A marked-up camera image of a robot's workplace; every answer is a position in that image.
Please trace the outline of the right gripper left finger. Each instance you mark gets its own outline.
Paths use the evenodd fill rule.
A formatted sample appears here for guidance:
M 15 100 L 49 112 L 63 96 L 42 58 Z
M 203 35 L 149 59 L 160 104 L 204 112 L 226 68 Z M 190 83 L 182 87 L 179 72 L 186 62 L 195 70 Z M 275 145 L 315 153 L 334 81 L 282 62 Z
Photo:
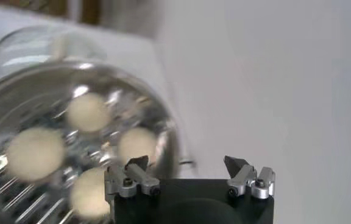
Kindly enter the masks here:
M 146 172 L 148 162 L 149 157 L 145 155 L 130 159 L 124 167 L 108 166 L 104 172 L 106 202 L 111 203 L 117 195 L 132 198 L 138 188 L 150 197 L 160 195 L 160 180 Z

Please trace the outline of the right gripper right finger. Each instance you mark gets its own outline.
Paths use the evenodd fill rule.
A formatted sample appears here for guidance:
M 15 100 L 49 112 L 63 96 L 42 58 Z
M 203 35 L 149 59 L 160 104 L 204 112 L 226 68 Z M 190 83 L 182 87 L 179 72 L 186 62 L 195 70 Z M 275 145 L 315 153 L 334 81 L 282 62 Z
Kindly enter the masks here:
M 230 175 L 227 180 L 229 195 L 240 197 L 250 189 L 253 198 L 265 200 L 274 196 L 275 192 L 275 172 L 270 167 L 263 167 L 260 173 L 254 166 L 250 165 L 245 159 L 224 157 L 226 169 Z

